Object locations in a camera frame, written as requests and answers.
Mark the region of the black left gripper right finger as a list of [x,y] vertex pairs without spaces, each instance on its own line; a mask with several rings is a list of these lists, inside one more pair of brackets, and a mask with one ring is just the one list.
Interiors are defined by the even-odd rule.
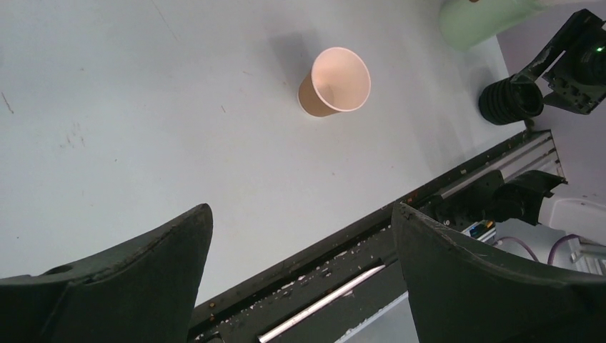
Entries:
[[421,342],[603,342],[605,278],[534,262],[407,204],[391,227]]

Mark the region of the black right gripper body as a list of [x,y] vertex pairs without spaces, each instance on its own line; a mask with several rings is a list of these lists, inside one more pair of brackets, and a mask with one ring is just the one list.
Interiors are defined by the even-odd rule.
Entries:
[[605,21],[576,11],[516,73],[516,100],[588,115],[605,99]]

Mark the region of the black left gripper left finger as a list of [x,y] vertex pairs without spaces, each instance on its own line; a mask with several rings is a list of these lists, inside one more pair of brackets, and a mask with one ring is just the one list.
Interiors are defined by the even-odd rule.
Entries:
[[3,342],[185,342],[213,234],[200,204],[38,276],[1,280]]

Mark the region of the brown paper cup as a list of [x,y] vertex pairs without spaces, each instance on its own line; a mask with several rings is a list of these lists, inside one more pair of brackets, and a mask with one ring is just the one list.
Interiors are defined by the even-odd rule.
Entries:
[[356,111],[372,89],[369,69],[361,57],[344,47],[322,51],[299,85],[297,100],[314,117]]

